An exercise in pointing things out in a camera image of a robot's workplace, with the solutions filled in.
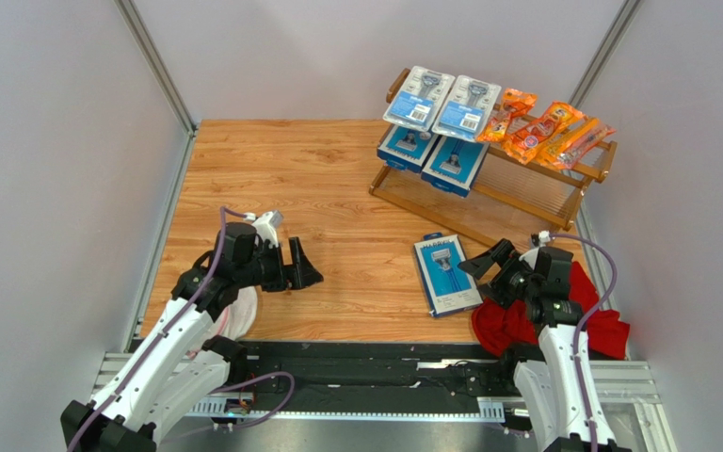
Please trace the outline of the blue Harry's razor box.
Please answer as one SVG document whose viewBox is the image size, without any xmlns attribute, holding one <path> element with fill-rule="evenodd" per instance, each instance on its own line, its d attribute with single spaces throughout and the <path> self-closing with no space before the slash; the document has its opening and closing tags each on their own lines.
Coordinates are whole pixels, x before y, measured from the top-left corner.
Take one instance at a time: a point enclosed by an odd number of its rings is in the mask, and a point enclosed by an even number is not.
<svg viewBox="0 0 723 452">
<path fill-rule="evenodd" d="M 440 137 L 420 177 L 439 190 L 467 198 L 489 153 L 490 145 Z"/>
<path fill-rule="evenodd" d="M 440 136 L 391 125 L 377 147 L 377 157 L 388 167 L 420 173 Z"/>
<path fill-rule="evenodd" d="M 431 317 L 470 311 L 483 303 L 473 277 L 458 267 L 466 255 L 457 234 L 425 235 L 412 250 Z"/>
</svg>

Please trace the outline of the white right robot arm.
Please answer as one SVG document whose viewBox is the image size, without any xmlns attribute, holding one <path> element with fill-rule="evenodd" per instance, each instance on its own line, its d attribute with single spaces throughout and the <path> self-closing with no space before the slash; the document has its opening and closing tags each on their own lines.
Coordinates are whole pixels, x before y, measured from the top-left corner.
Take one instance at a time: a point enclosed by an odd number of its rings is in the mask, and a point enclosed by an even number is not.
<svg viewBox="0 0 723 452">
<path fill-rule="evenodd" d="M 480 295 L 508 307 L 524 303 L 538 344 L 511 345 L 499 361 L 528 411 L 541 451 L 619 451 L 591 374 L 588 315 L 570 296 L 570 252 L 538 238 L 521 253 L 502 239 L 462 261 Z"/>
</svg>

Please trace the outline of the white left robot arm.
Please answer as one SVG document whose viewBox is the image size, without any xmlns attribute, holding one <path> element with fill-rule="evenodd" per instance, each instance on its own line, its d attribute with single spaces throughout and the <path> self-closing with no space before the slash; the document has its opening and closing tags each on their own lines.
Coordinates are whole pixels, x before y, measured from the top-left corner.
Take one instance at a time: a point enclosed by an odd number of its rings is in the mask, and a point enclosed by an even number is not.
<svg viewBox="0 0 723 452">
<path fill-rule="evenodd" d="M 302 290 L 321 283 L 297 237 L 284 263 L 273 212 L 253 222 L 224 221 L 212 250 L 184 272 L 164 312 L 127 363 L 88 402 L 60 415 L 70 451 L 155 451 L 203 398 L 254 384 L 247 350 L 204 335 L 244 289 Z"/>
</svg>

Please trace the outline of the orange Bic razor bag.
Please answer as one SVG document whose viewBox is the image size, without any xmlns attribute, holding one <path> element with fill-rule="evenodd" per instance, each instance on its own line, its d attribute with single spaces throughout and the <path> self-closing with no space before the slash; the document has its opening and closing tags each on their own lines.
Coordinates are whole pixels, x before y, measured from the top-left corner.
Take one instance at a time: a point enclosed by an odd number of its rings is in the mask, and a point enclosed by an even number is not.
<svg viewBox="0 0 723 452">
<path fill-rule="evenodd" d="M 600 119 L 587 117 L 546 141 L 535 160 L 552 170 L 572 170 L 599 142 L 615 132 L 615 128 Z"/>
<path fill-rule="evenodd" d="M 478 135 L 476 141 L 486 143 L 504 141 L 512 122 L 530 112 L 537 100 L 538 96 L 535 93 L 512 88 L 506 89 L 498 110 L 491 114 L 487 125 Z"/>
<path fill-rule="evenodd" d="M 582 120 L 585 114 L 561 101 L 551 102 L 539 117 L 528 122 L 502 144 L 503 151 L 521 164 L 531 162 L 549 140 L 566 128 Z"/>
</svg>

